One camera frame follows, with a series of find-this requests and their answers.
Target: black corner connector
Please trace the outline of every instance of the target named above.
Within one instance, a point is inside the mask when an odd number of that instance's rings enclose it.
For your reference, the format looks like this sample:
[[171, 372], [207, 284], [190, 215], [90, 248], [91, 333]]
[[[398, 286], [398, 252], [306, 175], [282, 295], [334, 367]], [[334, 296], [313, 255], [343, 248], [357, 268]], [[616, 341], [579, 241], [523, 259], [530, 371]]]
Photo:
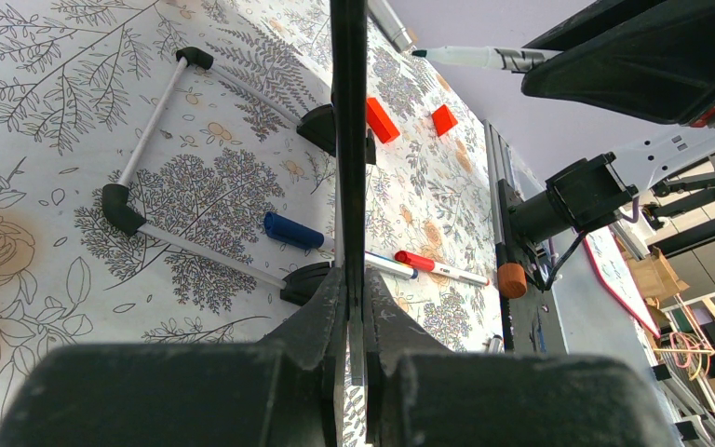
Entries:
[[213, 58], [212, 55], [209, 54], [207, 51], [196, 47], [185, 47], [183, 49], [178, 49], [176, 56], [177, 61], [180, 61], [180, 59], [185, 58], [185, 60], [187, 61], [187, 66], [190, 66], [190, 64], [192, 63], [198, 65], [205, 70], [209, 70], [209, 67], [211, 67], [212, 63], [215, 61], [215, 58]]
[[102, 188], [102, 213], [105, 219], [121, 232], [133, 236], [146, 224], [146, 219], [128, 206], [129, 188], [109, 183]]

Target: brown cylinder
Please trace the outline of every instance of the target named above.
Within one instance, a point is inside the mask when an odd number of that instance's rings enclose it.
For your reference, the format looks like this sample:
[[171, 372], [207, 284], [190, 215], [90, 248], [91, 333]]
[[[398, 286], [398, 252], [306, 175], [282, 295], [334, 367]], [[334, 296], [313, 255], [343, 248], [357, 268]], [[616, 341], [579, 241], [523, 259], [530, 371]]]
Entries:
[[497, 288], [504, 298], [515, 299], [528, 291], [525, 269], [519, 264], [508, 263], [497, 269]]

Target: floral pattern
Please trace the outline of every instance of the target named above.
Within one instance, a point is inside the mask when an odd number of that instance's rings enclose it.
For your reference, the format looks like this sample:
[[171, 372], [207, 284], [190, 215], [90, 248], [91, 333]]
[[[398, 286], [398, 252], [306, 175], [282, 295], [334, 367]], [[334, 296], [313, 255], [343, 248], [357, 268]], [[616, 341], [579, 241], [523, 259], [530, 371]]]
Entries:
[[[76, 343], [231, 343], [295, 306], [278, 290], [103, 218], [100, 188], [127, 164], [176, 63], [219, 71], [301, 117], [330, 102], [324, 0], [0, 0], [0, 421], [48, 350]], [[401, 136], [366, 168], [367, 249], [408, 250], [492, 278], [482, 125], [426, 61], [369, 26], [368, 95]], [[431, 113], [459, 124], [438, 137]], [[186, 70], [131, 179], [150, 224], [283, 278], [331, 258], [263, 234], [276, 211], [332, 234], [334, 159], [212, 71]], [[385, 276], [398, 305], [454, 350], [501, 333], [497, 290]], [[345, 388], [344, 445], [362, 445], [365, 398]]]

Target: table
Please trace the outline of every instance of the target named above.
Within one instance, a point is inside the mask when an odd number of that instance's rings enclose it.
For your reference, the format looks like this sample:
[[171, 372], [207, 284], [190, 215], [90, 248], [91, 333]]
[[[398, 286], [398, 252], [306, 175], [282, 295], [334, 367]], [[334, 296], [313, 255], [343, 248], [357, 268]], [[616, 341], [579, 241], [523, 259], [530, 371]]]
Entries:
[[[328, 6], [277, 0], [0, 0], [0, 420], [48, 350], [98, 342], [247, 342], [296, 306], [278, 290], [104, 221], [100, 188], [126, 165], [174, 68], [195, 46], [294, 116], [330, 100]], [[369, 31], [369, 95], [401, 136], [366, 168], [367, 249], [409, 250], [494, 277], [483, 127], [425, 61]], [[265, 212], [332, 233], [333, 159], [245, 91], [189, 69], [152, 136], [130, 205], [149, 222], [279, 278], [329, 259], [263, 234]], [[459, 125], [441, 138], [429, 114]], [[454, 350], [502, 333], [497, 290], [385, 277]], [[86, 378], [81, 377], [81, 386]], [[344, 445], [365, 400], [348, 387]]]

